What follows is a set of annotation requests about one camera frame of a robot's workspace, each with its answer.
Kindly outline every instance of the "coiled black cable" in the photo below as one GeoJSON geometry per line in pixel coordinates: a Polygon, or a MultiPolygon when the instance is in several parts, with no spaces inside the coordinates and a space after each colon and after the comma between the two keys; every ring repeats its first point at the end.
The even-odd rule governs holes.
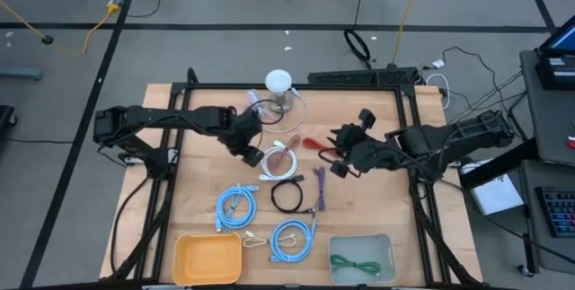
{"type": "Polygon", "coordinates": [[[291,179],[282,180],[282,181],[278,182],[275,186],[273,186],[271,188],[271,203],[273,204],[273,206],[275,206],[280,212],[282,212],[284,214],[309,214],[309,213],[313,213],[313,211],[314,211],[313,208],[308,208],[306,210],[299,211],[299,208],[302,206],[302,202],[304,201],[304,191],[299,186],[298,182],[303,180],[303,179],[304,179],[303,175],[298,175],[298,176],[291,178],[291,179]],[[286,183],[293,184],[294,186],[297,187],[297,190],[299,190],[299,201],[297,202],[297,205],[291,209],[285,209],[285,208],[280,207],[278,205],[278,203],[276,202],[276,197],[274,196],[276,189],[280,186],[285,185],[286,183]]]}
{"type": "Polygon", "coordinates": [[[358,26],[358,16],[360,6],[361,6],[361,0],[358,0],[358,6],[356,7],[356,18],[353,21],[353,26],[351,27],[351,29],[345,30],[343,32],[343,37],[345,38],[345,41],[348,43],[351,52],[353,52],[353,55],[356,56],[356,58],[358,58],[360,61],[365,63],[367,69],[371,69],[370,64],[371,53],[369,52],[369,48],[367,47],[366,42],[363,39],[361,39],[359,34],[355,32],[355,29],[358,26]],[[359,49],[353,44],[351,38],[349,37],[350,35],[358,42],[359,47],[363,50],[363,53],[359,51],[359,49]]]}

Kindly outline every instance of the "green cable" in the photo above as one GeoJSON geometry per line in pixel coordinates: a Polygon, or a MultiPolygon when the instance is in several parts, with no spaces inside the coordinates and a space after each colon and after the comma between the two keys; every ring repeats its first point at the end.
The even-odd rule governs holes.
{"type": "Polygon", "coordinates": [[[330,262],[332,263],[332,270],[338,268],[357,268],[372,276],[379,276],[379,272],[381,272],[381,264],[377,262],[356,263],[337,254],[330,256],[330,262]]]}

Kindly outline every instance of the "black keyboard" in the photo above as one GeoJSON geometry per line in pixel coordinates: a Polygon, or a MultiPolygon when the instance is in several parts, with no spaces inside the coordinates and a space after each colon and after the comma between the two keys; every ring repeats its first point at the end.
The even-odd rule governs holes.
{"type": "Polygon", "coordinates": [[[553,237],[575,237],[575,188],[537,187],[535,193],[553,237]]]}
{"type": "Polygon", "coordinates": [[[311,73],[307,76],[308,83],[374,86],[415,84],[418,79],[418,71],[414,66],[390,69],[332,71],[324,73],[311,73]]]}

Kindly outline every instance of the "white paper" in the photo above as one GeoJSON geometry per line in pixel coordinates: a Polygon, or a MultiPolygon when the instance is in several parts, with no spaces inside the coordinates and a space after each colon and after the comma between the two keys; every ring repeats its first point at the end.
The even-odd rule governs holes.
{"type": "Polygon", "coordinates": [[[439,68],[442,68],[442,67],[446,66],[446,63],[443,62],[442,59],[439,59],[439,60],[435,61],[434,63],[432,63],[432,65],[433,65],[436,69],[439,69],[439,68]]]}
{"type": "MultiPolygon", "coordinates": [[[[463,173],[467,173],[488,161],[490,160],[469,163],[462,168],[462,171],[463,173]]],[[[476,187],[471,192],[473,198],[475,198],[475,202],[484,215],[498,213],[523,205],[523,199],[519,196],[518,191],[515,189],[515,186],[513,186],[507,174],[476,187]]]]}

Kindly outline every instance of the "desk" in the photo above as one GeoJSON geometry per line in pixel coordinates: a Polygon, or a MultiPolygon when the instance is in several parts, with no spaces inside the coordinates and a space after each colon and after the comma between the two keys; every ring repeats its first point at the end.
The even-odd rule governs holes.
{"type": "MultiPolygon", "coordinates": [[[[144,106],[165,108],[170,97],[169,84],[150,84],[147,87],[144,106]]],[[[441,106],[441,97],[437,87],[416,87],[422,123],[445,125],[441,106]]],[[[399,128],[398,109],[394,94],[382,91],[301,91],[302,97],[309,105],[309,116],[294,133],[301,137],[313,137],[327,143],[325,139],[329,130],[344,123],[358,122],[361,109],[370,109],[377,120],[369,131],[371,136],[383,138],[384,133],[399,128]]],[[[190,108],[202,105],[234,105],[242,110],[248,105],[245,89],[237,90],[202,90],[194,89],[191,94],[190,108]]],[[[277,128],[288,128],[297,122],[302,115],[303,107],[296,104],[277,128]]],[[[160,143],[160,129],[146,129],[138,136],[152,146],[160,143]]],[[[270,146],[274,139],[287,142],[291,134],[276,135],[265,133],[261,149],[270,146]]],[[[270,201],[270,189],[274,185],[269,181],[258,181],[261,169],[251,168],[230,156],[225,147],[214,137],[199,136],[191,131],[186,132],[182,144],[182,156],[175,182],[172,212],[168,226],[166,245],[160,282],[171,283],[173,265],[173,245],[182,234],[215,233],[215,206],[219,194],[234,185],[257,184],[260,190],[254,193],[258,202],[258,213],[246,229],[260,237],[269,238],[275,226],[289,218],[301,218],[311,223],[309,215],[281,214],[270,201]]],[[[306,150],[301,146],[296,149],[298,173],[305,175],[300,182],[304,191],[302,208],[312,207],[318,196],[317,180],[312,173],[315,166],[327,166],[317,157],[316,151],[306,150]]],[[[136,166],[128,168],[119,196],[119,204],[134,187],[145,177],[145,168],[136,166]]],[[[457,182],[455,171],[449,171],[446,179],[457,182]]],[[[449,186],[435,186],[438,212],[443,236],[460,262],[469,273],[482,280],[479,262],[475,251],[473,236],[467,218],[463,196],[449,186]]],[[[117,264],[124,260],[141,236],[149,198],[148,182],[128,203],[119,220],[119,234],[115,253],[117,264]]],[[[286,187],[276,192],[283,207],[289,207],[290,199],[295,202],[296,194],[286,187]]],[[[408,178],[405,170],[373,170],[362,175],[360,179],[348,177],[345,180],[328,173],[325,186],[326,211],[317,215],[317,231],[314,247],[310,255],[300,263],[271,263],[271,250],[267,246],[243,251],[243,271],[237,284],[250,285],[331,285],[328,270],[329,238],[334,234],[353,235],[369,233],[387,233],[394,246],[397,277],[395,285],[424,286],[421,267],[420,249],[416,233],[415,219],[411,198],[408,195],[408,178]]],[[[245,238],[244,230],[237,231],[245,238]]],[[[435,280],[438,277],[438,264],[434,258],[435,249],[428,241],[435,280]]],[[[148,258],[154,256],[155,242],[148,247],[148,258]]],[[[152,260],[146,261],[144,277],[150,275],[152,260]]],[[[103,277],[110,270],[110,246],[102,263],[103,277]]]]}
{"type": "MultiPolygon", "coordinates": [[[[553,238],[547,222],[545,221],[544,212],[541,209],[539,200],[535,193],[535,187],[573,187],[573,177],[575,177],[575,168],[566,165],[540,163],[536,161],[523,161],[519,168],[521,177],[521,188],[523,190],[523,199],[528,208],[527,226],[529,235],[533,241],[556,250],[570,258],[575,257],[575,243],[573,239],[553,238]]],[[[564,273],[575,274],[575,266],[569,262],[560,259],[544,250],[539,250],[531,246],[534,253],[534,259],[544,268],[560,271],[564,273]]],[[[530,267],[532,272],[538,272],[538,265],[530,267]]]]}
{"type": "Polygon", "coordinates": [[[575,165],[575,151],[567,146],[567,136],[575,135],[575,92],[543,89],[535,65],[534,51],[519,54],[535,136],[486,165],[461,177],[462,185],[472,189],[485,181],[517,168],[523,160],[544,160],[575,165]]]}

